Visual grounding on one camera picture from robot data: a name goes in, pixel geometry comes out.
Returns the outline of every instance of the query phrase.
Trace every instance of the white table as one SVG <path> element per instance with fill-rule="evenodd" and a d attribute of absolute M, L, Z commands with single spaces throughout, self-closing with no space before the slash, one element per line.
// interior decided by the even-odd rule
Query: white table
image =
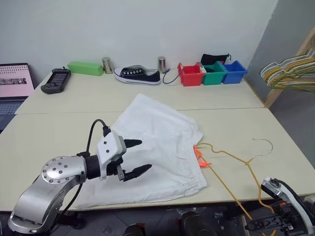
<path fill-rule="evenodd" d="M 177 75 L 171 70 L 165 80 Z M 50 75 L 40 84 L 45 84 Z M 114 75 L 89 76 L 72 74 L 64 92 L 45 94 L 38 86 L 16 114 L 123 112 L 134 97 L 142 93 L 176 110 L 262 108 L 263 104 L 243 80 L 235 85 L 184 87 L 176 85 L 128 85 Z"/>
<path fill-rule="evenodd" d="M 297 194 L 315 193 L 315 170 L 293 140 L 268 109 L 222 109 L 182 111 L 195 119 L 204 133 L 202 141 L 212 143 L 217 150 L 224 149 L 244 159 L 253 152 L 269 149 L 265 138 L 274 145 L 268 156 L 257 157 L 252 168 L 260 182 L 266 177 L 285 181 Z M 45 162 L 59 155 L 74 155 L 84 151 L 91 123 L 102 118 L 111 125 L 119 112 L 67 113 L 18 115 L 0 134 L 0 210 L 12 210 L 19 196 L 39 174 Z M 101 137 L 97 127 L 91 142 L 91 153 Z M 207 160 L 241 200 L 256 200 L 257 186 L 247 167 L 223 154 L 202 150 Z M 202 170 L 208 187 L 198 194 L 159 203 L 121 204 L 96 208 L 124 208 L 177 204 L 216 203 L 232 201 L 232 197 L 209 168 Z M 72 198 L 70 191 L 65 203 Z"/>

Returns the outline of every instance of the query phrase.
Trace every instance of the red bin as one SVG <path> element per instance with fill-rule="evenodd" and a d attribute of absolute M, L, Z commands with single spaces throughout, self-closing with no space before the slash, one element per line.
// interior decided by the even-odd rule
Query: red bin
<path fill-rule="evenodd" d="M 181 77 L 183 86 L 199 86 L 205 73 L 201 69 L 199 62 L 196 65 L 183 66 L 181 63 L 177 66 L 178 74 Z"/>

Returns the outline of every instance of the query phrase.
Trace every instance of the black cable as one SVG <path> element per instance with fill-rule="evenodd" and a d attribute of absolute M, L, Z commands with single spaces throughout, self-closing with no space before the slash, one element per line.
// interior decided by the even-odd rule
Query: black cable
<path fill-rule="evenodd" d="M 91 129 L 90 129 L 90 134 L 89 134 L 89 139 L 88 139 L 88 145 L 87 145 L 87 151 L 89 151 L 89 149 L 90 149 L 90 143 L 91 143 L 91 138 L 92 138 L 93 129 L 94 129 L 94 126 L 95 126 L 95 124 L 96 124 L 97 122 L 101 122 L 101 123 L 102 123 L 102 125 L 103 125 L 103 131 L 104 131 L 105 129 L 108 129 L 108 126 L 107 126 L 107 125 L 105 124 L 105 122 L 102 121 L 101 119 L 96 119 L 96 120 L 94 120 L 94 122 L 93 122 L 93 124 L 92 124 L 92 126 L 91 126 Z"/>
<path fill-rule="evenodd" d="M 93 129 L 94 129 L 94 126 L 95 126 L 95 124 L 96 124 L 97 122 L 101 122 L 102 125 L 103 125 L 103 136 L 104 136 L 104 137 L 106 136 L 106 134 L 107 134 L 108 132 L 110 132 L 109 127 L 105 124 L 105 122 L 104 122 L 103 120 L 101 120 L 101 119 L 96 119 L 96 120 L 93 122 L 93 124 L 92 124 L 92 126 L 91 126 L 91 129 L 90 129 L 90 134 L 89 134 L 89 138 L 88 138 L 88 145 L 87 145 L 87 150 L 86 150 L 87 153 L 89 153 L 89 150 L 90 150 L 90 144 L 91 144 Z M 57 216 L 56 219 L 54 220 L 54 223 L 53 223 L 53 225 L 52 225 L 51 228 L 50 228 L 50 230 L 52 230 L 52 231 L 51 231 L 51 234 L 57 230 L 57 228 L 54 229 L 54 230 L 53 230 L 53 228 L 54 228 L 55 225 L 57 224 L 58 219 L 66 213 L 66 211 L 71 207 L 71 205 L 74 203 L 75 199 L 78 197 L 78 195 L 79 195 L 79 193 L 80 193 L 80 191 L 81 191 L 82 185 L 83 185 L 83 183 L 81 183 L 81 184 L 79 185 L 79 187 L 78 187 L 76 193 L 74 194 L 72 200 L 70 201 L 70 203 L 65 207 L 65 209 L 61 212 L 61 214 L 60 214 L 59 216 Z"/>
<path fill-rule="evenodd" d="M 173 83 L 175 80 L 177 80 L 177 78 L 178 78 L 178 76 L 179 76 L 179 74 L 178 74 L 178 75 L 175 77 L 174 80 L 172 80 L 172 81 L 170 81 L 170 82 L 165 82 L 165 81 L 164 81 L 165 76 L 166 76 L 166 74 L 167 74 L 169 71 L 170 71 L 170 69 L 167 69 L 167 70 L 166 70 L 165 74 L 163 75 L 163 79 L 162 79 L 163 83 L 166 84 L 166 85 Z"/>

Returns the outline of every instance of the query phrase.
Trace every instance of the black sneaker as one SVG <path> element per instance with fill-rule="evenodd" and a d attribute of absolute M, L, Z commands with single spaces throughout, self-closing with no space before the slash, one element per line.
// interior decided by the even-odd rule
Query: black sneaker
<path fill-rule="evenodd" d="M 115 78 L 127 84 L 159 85 L 158 70 L 148 70 L 141 65 L 133 65 L 125 68 L 116 68 Z"/>

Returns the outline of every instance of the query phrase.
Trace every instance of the laptop keyboard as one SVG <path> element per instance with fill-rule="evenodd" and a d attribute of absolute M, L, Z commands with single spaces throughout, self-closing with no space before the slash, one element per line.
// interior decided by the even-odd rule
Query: laptop keyboard
<path fill-rule="evenodd" d="M 0 102 L 0 115 L 13 115 L 22 102 Z"/>

